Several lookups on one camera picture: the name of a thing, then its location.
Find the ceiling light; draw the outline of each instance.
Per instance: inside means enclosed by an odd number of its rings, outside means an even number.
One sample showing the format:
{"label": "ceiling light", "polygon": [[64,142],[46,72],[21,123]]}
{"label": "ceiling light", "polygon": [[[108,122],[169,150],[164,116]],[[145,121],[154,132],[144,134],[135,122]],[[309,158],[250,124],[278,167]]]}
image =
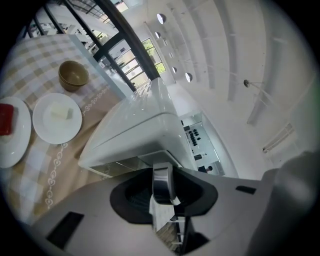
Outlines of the ceiling light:
{"label": "ceiling light", "polygon": [[167,17],[164,16],[163,14],[161,14],[161,13],[158,13],[158,14],[156,15],[156,17],[158,18],[158,21],[160,22],[160,24],[165,23],[166,20],[167,20]]}
{"label": "ceiling light", "polygon": [[192,74],[190,73],[185,73],[185,78],[186,80],[190,83],[192,81]]}
{"label": "ceiling light", "polygon": [[161,34],[159,32],[155,32],[155,36],[156,36],[156,38],[159,39],[161,37]]}

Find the railing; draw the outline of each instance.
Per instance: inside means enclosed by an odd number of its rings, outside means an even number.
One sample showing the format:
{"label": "railing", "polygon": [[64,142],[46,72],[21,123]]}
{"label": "railing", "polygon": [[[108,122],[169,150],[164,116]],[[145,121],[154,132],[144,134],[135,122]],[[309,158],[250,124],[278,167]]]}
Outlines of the railing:
{"label": "railing", "polygon": [[[78,23],[85,30],[87,35],[92,39],[95,43],[96,47],[98,47],[98,51],[94,54],[94,59],[98,62],[101,58],[106,57],[106,59],[110,62],[110,66],[116,70],[116,72],[120,75],[123,81],[130,87],[130,89],[134,92],[136,91],[135,86],[128,79],[126,74],[123,72],[121,67],[116,63],[114,58],[109,54],[109,50],[113,48],[120,41],[125,40],[127,44],[130,46],[132,53],[135,55],[137,62],[139,63],[141,69],[150,80],[160,77],[155,65],[153,64],[150,56],[148,55],[146,49],[143,44],[139,40],[138,36],[131,28],[129,23],[123,17],[123,15],[119,12],[119,10],[115,7],[115,5],[110,0],[95,0],[97,6],[101,8],[101,10],[108,16],[111,22],[114,24],[116,29],[119,31],[115,36],[113,36],[109,41],[107,41],[104,45],[100,42],[100,40],[94,35],[92,30],[88,27],[86,22],[78,15],[76,10],[73,8],[72,4],[68,0],[61,0],[73,17],[78,21]],[[49,19],[55,26],[58,34],[65,34],[64,29],[55,19],[48,6],[43,7],[44,11],[48,15]],[[45,35],[44,30],[42,29],[37,17],[33,18],[34,23],[37,29],[40,32],[40,35]],[[29,25],[26,26],[26,30],[23,33],[23,37],[28,33],[29,37],[32,38],[33,35],[30,31]]]}

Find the window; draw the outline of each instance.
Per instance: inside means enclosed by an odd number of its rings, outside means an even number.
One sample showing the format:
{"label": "window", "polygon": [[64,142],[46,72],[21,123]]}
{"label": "window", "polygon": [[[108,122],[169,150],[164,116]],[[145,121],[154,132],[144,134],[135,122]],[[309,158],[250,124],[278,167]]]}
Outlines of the window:
{"label": "window", "polygon": [[146,49],[147,53],[149,54],[153,64],[155,65],[156,70],[159,72],[159,74],[166,71],[165,65],[160,59],[160,56],[154,46],[154,44],[151,42],[150,38],[144,40],[142,42],[144,48]]}

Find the red food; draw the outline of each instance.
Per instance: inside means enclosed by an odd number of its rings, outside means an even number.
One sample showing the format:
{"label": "red food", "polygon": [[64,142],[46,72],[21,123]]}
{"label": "red food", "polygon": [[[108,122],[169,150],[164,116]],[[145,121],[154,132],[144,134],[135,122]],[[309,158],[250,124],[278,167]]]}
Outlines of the red food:
{"label": "red food", "polygon": [[10,135],[14,106],[0,103],[0,136]]}

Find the tablecloth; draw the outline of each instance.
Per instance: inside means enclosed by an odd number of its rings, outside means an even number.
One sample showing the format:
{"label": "tablecloth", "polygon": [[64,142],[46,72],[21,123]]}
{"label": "tablecloth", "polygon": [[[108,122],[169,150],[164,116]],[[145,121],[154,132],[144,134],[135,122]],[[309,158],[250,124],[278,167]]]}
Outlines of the tablecloth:
{"label": "tablecloth", "polygon": [[[76,92],[67,92],[59,84],[58,69],[66,60],[83,64],[89,72],[89,83]],[[101,180],[100,175],[81,169],[78,158],[100,120],[121,100],[69,35],[24,39],[9,54],[3,69],[0,97],[20,98],[31,116],[37,100],[49,93],[70,96],[79,105],[83,120],[78,135],[60,145],[43,141],[32,127],[22,159],[0,170],[8,204],[28,224],[74,190]]]}

